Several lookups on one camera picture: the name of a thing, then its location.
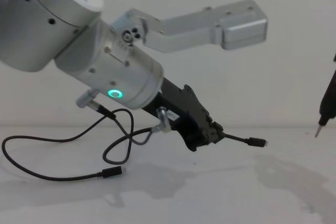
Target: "gray cylindrical housing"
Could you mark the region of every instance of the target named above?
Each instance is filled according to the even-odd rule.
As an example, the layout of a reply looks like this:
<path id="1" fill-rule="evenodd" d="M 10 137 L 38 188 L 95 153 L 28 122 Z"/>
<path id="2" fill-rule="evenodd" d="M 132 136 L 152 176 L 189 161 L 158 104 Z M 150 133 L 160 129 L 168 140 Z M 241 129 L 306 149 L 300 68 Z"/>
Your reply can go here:
<path id="1" fill-rule="evenodd" d="M 60 70 L 127 108 L 140 109 L 158 94 L 163 68 L 138 47 L 124 47 L 120 43 L 110 27 L 99 21 L 57 57 L 55 63 Z"/>
<path id="2" fill-rule="evenodd" d="M 7 1 L 0 13 L 3 63 L 22 71 L 39 71 L 100 15 L 72 0 L 49 0 L 47 4 L 51 9 L 41 0 Z"/>

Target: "green led ring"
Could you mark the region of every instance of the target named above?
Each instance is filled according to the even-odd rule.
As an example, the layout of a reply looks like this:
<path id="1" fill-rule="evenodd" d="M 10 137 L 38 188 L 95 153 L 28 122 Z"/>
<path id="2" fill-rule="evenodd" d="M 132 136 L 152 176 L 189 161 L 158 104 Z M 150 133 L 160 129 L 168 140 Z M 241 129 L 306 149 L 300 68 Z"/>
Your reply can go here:
<path id="1" fill-rule="evenodd" d="M 107 94 L 109 94 L 109 96 L 112 98 L 122 98 L 123 96 L 122 92 L 116 89 L 110 90 L 109 92 L 107 92 Z"/>

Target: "white table surface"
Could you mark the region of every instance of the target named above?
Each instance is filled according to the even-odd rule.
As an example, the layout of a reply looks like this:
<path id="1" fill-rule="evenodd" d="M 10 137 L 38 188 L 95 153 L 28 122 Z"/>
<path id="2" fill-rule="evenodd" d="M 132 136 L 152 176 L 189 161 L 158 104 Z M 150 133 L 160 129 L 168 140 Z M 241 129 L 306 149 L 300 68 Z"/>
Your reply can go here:
<path id="1" fill-rule="evenodd" d="M 73 136 L 84 128 L 0 128 L 0 137 Z M 335 224 L 336 130 L 227 129 L 269 140 L 267 148 L 232 140 L 190 152 L 177 133 L 134 146 L 127 172 L 109 179 L 46 182 L 0 156 L 0 223 Z M 66 144 L 14 140 L 12 156 L 52 176 L 98 172 L 103 150 L 121 133 L 97 128 Z M 121 159 L 125 144 L 112 152 Z"/>

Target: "black cable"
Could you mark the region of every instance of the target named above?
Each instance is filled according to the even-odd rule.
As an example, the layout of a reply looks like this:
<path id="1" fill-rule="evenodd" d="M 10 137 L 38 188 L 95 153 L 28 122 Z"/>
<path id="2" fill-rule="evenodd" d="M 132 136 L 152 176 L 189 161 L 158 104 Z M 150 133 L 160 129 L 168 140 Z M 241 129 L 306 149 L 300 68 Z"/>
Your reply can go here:
<path id="1" fill-rule="evenodd" d="M 132 143 L 137 144 L 137 145 L 144 145 L 148 142 L 149 138 L 152 135 L 151 132 L 151 128 L 145 128 L 142 130 L 138 130 L 138 131 L 134 131 L 134 117 L 132 115 L 132 113 L 127 110 L 127 109 L 118 109 L 118 110 L 114 110 L 111 111 L 111 114 L 115 114 L 117 112 L 126 112 L 131 119 L 131 131 L 130 133 L 127 133 L 127 131 L 123 128 L 123 126 L 120 124 L 120 122 L 114 117 L 110 117 L 110 118 L 114 118 L 115 123 L 118 125 L 118 127 L 121 129 L 121 131 L 125 134 L 125 136 L 119 138 L 118 140 L 114 141 L 103 153 L 103 159 L 104 161 L 106 161 L 109 164 L 113 164 L 113 165 L 122 165 L 124 163 L 127 162 L 127 160 L 130 157 L 130 153 L 131 153 L 131 147 L 132 147 Z M 67 139 L 51 139 L 51 138 L 43 138 L 43 137 L 35 137 L 35 136 L 24 136 L 24 135 L 18 135 L 18 136 L 10 136 L 7 137 L 6 139 L 3 140 L 2 142 L 2 152 L 4 153 L 4 156 L 8 159 L 8 161 L 10 163 L 12 163 L 15 167 L 17 167 L 18 169 L 34 176 L 40 179 L 44 179 L 44 180 L 51 180 L 51 181 L 58 181 L 58 182 L 65 182 L 65 181 L 75 181 L 75 180 L 83 180 L 83 179 L 89 179 L 89 178 L 95 178 L 95 177 L 103 177 L 103 178 L 107 178 L 107 177 L 111 177 L 114 175 L 119 175 L 122 173 L 121 171 L 121 167 L 112 167 L 112 168 L 108 168 L 108 169 L 104 169 L 101 172 L 98 173 L 93 173 L 93 174 L 89 174 L 89 175 L 83 175 L 83 176 L 76 176 L 76 177 L 50 177 L 50 176 L 45 176 L 42 174 L 38 174 L 36 172 L 33 172 L 27 168 L 25 168 L 24 166 L 20 165 L 19 163 L 17 163 L 15 160 L 12 159 L 12 157 L 8 154 L 7 150 L 6 150 L 6 143 L 9 140 L 13 140 L 13 139 L 30 139 L 30 140 L 38 140 L 38 141 L 44 141 L 44 142 L 54 142 L 54 143 L 67 143 L 67 142 L 71 142 L 73 140 L 76 140 L 80 137 L 82 137 L 83 135 L 85 135 L 86 133 L 88 133 L 90 130 L 92 130 L 95 126 L 97 126 L 101 121 L 103 121 L 104 119 L 106 119 L 107 116 L 103 116 L 101 119 L 99 119 L 98 121 L 96 121 L 93 125 L 91 125 L 89 128 L 87 128 L 85 131 L 83 131 L 82 133 L 78 134 L 77 136 L 71 137 L 71 138 L 67 138 Z M 144 142 L 137 142 L 135 141 L 132 137 L 136 136 L 136 135 L 140 135 L 143 133 L 149 132 L 147 138 L 145 139 Z M 129 140 L 129 145 L 127 148 L 127 154 L 126 157 L 123 161 L 112 161 L 107 159 L 107 155 L 108 153 L 118 144 L 120 144 L 121 142 L 125 141 L 125 140 Z"/>
<path id="2" fill-rule="evenodd" d="M 233 139 L 233 140 L 236 140 L 236 141 L 240 141 L 240 142 L 245 143 L 245 139 L 244 139 L 244 138 L 241 138 L 241 137 L 238 137 L 238 136 L 232 136 L 232 135 L 229 135 L 229 134 L 226 134 L 226 133 L 225 133 L 225 137 L 226 137 L 226 138 L 229 138 L 229 139 Z"/>

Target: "pen tip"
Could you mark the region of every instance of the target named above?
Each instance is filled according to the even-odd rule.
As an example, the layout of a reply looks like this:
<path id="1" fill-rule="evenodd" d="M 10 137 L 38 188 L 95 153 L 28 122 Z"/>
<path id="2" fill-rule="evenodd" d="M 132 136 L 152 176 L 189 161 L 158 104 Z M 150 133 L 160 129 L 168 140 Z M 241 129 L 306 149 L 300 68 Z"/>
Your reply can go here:
<path id="1" fill-rule="evenodd" d="M 317 138 L 321 132 L 321 129 L 322 129 L 322 125 L 320 125 L 316 131 L 316 134 L 315 134 L 315 138 Z"/>

